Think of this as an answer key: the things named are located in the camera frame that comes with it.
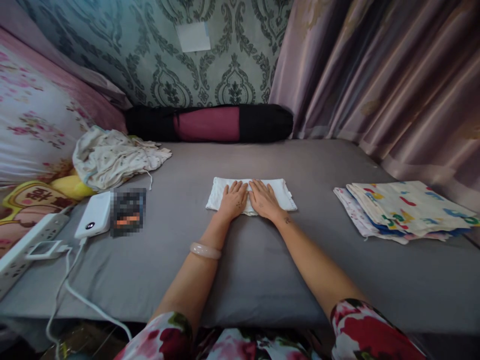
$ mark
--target gray bed sheet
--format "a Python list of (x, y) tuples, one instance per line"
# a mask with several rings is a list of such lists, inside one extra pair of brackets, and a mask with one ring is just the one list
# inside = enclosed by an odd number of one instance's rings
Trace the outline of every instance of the gray bed sheet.
[[(395, 179), (355, 145), (343, 140), (164, 145), (173, 156), (151, 173), (143, 230), (90, 239), (71, 276), (75, 289), (113, 317), (146, 322), (152, 315), (214, 213), (205, 205), (215, 176), (284, 178), (298, 206), (294, 220), (394, 324), (407, 332), (480, 333), (480, 251), (465, 238), (403, 246), (364, 241), (357, 232), (332, 189)], [(149, 184), (145, 174), (122, 187)], [(85, 201), (58, 239), (73, 238), (84, 208)], [(33, 265), (0, 303), (0, 317), (48, 318), (64, 273), (65, 257)], [(57, 317), (101, 319), (68, 293), (61, 296)], [(202, 323), (319, 328), (328, 320), (273, 225), (241, 215), (228, 232)]]

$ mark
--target pink and black bag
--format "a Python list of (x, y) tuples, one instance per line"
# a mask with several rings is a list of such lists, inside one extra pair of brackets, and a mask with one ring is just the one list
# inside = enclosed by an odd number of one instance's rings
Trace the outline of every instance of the pink and black bag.
[(125, 113), (129, 135), (155, 142), (270, 143), (292, 132), (292, 114), (276, 104), (215, 107), (134, 106)]

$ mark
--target power strip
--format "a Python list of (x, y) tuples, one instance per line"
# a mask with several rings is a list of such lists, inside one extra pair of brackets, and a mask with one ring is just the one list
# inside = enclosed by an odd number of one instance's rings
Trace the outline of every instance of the power strip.
[(69, 219), (60, 213), (45, 215), (0, 259), (0, 300), (31, 265), (32, 261), (25, 259), (30, 249), (39, 242), (53, 240)]

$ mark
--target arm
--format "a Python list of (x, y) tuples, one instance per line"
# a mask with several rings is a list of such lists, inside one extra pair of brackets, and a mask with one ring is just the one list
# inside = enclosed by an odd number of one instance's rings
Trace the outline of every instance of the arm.
[[(228, 185), (225, 187), (220, 209), (198, 243), (222, 250), (230, 222), (245, 209), (247, 186), (235, 181), (230, 189)], [(189, 253), (150, 321), (163, 313), (178, 312), (188, 319), (195, 334), (217, 267), (218, 260)]]
[(334, 306), (347, 298), (367, 301), (350, 278), (280, 208), (270, 185), (250, 182), (250, 202), (262, 217), (272, 221), (280, 232), (298, 271), (321, 308), (329, 317)]

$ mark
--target bracelet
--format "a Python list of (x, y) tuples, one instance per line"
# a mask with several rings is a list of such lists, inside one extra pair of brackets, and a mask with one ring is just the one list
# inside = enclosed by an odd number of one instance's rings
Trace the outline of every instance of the bracelet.
[(200, 255), (204, 258), (209, 258), (209, 259), (214, 259), (214, 260), (218, 260), (222, 256), (222, 253), (219, 250), (217, 250), (213, 247), (209, 247), (209, 246), (199, 244), (198, 242), (193, 242), (190, 245), (190, 251), (192, 253)]

